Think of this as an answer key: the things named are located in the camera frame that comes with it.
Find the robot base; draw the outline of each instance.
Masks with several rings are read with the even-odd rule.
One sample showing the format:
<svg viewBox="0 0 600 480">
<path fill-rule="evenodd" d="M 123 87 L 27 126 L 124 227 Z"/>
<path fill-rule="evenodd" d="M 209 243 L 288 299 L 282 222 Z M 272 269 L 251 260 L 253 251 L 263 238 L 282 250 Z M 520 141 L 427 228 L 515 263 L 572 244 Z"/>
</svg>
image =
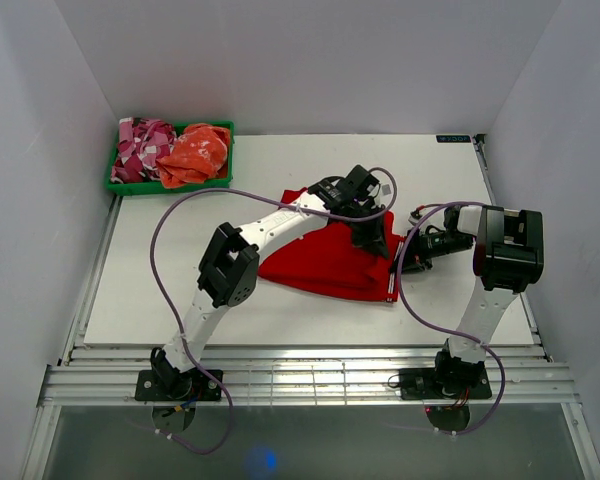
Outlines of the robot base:
<svg viewBox="0 0 600 480">
<path fill-rule="evenodd" d="M 209 373 L 222 381 L 222 370 L 209 370 Z M 214 402 L 220 400 L 222 390 L 211 382 L 206 376 L 197 369 L 189 370 L 181 374 L 182 386 L 178 388 L 179 392 L 167 394 L 153 370 L 142 370 L 138 374 L 136 383 L 135 400 L 138 402 L 185 402 L 193 397 L 197 397 L 196 402 Z"/>
<path fill-rule="evenodd" d="M 436 369 L 403 368 L 398 371 L 400 398 L 402 400 L 455 400 L 463 392 L 443 393 L 443 385 L 436 381 Z M 487 400 L 491 398 L 491 386 L 487 372 L 480 374 L 477 386 L 469 387 L 469 400 Z"/>
</svg>

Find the white panel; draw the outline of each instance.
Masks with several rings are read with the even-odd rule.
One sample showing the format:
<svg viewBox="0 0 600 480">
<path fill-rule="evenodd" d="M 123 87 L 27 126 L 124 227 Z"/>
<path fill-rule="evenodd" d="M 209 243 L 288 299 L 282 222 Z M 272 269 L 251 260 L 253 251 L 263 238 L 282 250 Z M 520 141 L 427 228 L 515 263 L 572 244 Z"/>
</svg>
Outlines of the white panel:
<svg viewBox="0 0 600 480">
<path fill-rule="evenodd" d="M 600 454 L 600 1 L 564 0 L 487 137 L 499 202 L 544 213 L 529 297 Z"/>
<path fill-rule="evenodd" d="M 114 111 L 242 133 L 478 132 L 559 0 L 56 0 Z"/>
<path fill-rule="evenodd" d="M 0 0 L 0 479 L 16 478 L 109 205 L 115 121 L 51 0 Z"/>
<path fill-rule="evenodd" d="M 346 175 L 360 163 L 396 177 L 394 231 L 406 232 L 417 205 L 452 200 L 488 201 L 471 144 L 438 144 L 433 136 L 313 135 L 237 137 L 233 187 L 280 198 L 328 175 Z M 173 197 L 128 197 L 122 203 L 85 342 L 162 345 L 176 330 L 149 268 L 149 242 Z M 184 315 L 197 267 L 214 229 L 254 221 L 272 207 L 228 194 L 185 202 L 158 239 L 156 262 Z M 433 270 L 405 275 L 406 294 L 427 320 L 455 328 L 473 291 L 471 252 L 435 259 Z M 439 345 L 445 335 L 420 326 L 401 304 L 353 302 L 300 292 L 260 280 L 254 294 L 230 310 L 213 345 Z M 494 344 L 531 344 L 521 303 L 505 313 Z"/>
</svg>

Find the green plastic basket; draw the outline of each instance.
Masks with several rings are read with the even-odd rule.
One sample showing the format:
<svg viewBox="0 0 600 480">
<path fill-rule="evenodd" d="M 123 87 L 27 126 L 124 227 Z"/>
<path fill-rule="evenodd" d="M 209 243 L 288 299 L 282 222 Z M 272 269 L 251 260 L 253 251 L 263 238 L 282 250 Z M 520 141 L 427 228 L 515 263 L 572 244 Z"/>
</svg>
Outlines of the green plastic basket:
<svg viewBox="0 0 600 480">
<path fill-rule="evenodd" d="M 111 169 L 116 161 L 118 155 L 118 135 L 116 135 L 116 143 L 113 146 L 111 152 L 111 158 L 109 159 L 109 165 L 104 178 L 104 187 L 107 190 L 111 190 L 116 195 L 158 195 L 161 193 L 185 193 L 200 190 L 202 188 L 210 187 L 228 187 L 233 178 L 232 167 L 233 167 L 233 122 L 229 121 L 218 121 L 218 122 L 188 122 L 188 123 L 174 123 L 173 126 L 176 129 L 176 134 L 180 135 L 184 129 L 192 123 L 208 123 L 217 127 L 228 128 L 231 132 L 231 142 L 229 143 L 229 151 L 227 152 L 227 163 L 218 172 L 218 177 L 211 178 L 204 183 L 190 183 L 179 188 L 164 188 L 160 182 L 142 182 L 142 183 L 111 183 Z"/>
</svg>

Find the white tabletop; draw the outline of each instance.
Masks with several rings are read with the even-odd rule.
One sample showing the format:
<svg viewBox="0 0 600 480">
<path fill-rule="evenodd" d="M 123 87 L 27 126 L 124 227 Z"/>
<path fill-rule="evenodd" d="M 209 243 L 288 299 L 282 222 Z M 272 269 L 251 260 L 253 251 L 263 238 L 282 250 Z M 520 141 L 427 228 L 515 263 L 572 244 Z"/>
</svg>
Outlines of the white tabletop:
<svg viewBox="0 0 600 480">
<path fill-rule="evenodd" d="M 394 231 L 406 232 L 409 211 L 423 203 L 489 202 L 471 144 L 439 144 L 432 135 L 238 136 L 232 187 L 279 199 L 329 175 L 346 175 L 357 163 L 382 166 L 398 181 Z M 123 200 L 89 320 L 90 345 L 162 345 L 176 330 L 149 268 L 149 242 L 174 196 Z M 196 285 L 197 266 L 221 223 L 240 225 L 272 207 L 229 194 L 185 202 L 158 240 L 157 265 L 184 315 Z M 414 308 L 430 322 L 455 328 L 473 289 L 472 252 L 434 259 L 434 268 L 405 275 Z M 439 345 L 445 336 L 413 320 L 401 303 L 364 303 L 304 293 L 259 280 L 254 294 L 227 313 L 211 345 L 381 346 Z M 520 299 L 505 313 L 496 345 L 532 344 Z"/>
</svg>

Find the red cloth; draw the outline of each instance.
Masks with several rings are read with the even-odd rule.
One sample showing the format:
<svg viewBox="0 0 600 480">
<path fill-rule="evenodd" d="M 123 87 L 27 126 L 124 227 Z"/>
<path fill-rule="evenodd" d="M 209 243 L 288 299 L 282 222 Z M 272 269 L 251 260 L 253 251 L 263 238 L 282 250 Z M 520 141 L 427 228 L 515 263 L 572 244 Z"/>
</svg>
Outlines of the red cloth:
<svg viewBox="0 0 600 480">
<path fill-rule="evenodd" d="M 300 194 L 286 190 L 282 202 L 291 203 Z M 395 235 L 393 213 L 385 215 L 389 258 L 373 255 L 351 244 L 351 228 L 334 222 L 294 240 L 270 255 L 258 275 L 272 282 L 307 292 L 347 300 L 395 302 L 397 283 L 389 267 L 404 237 Z"/>
</svg>

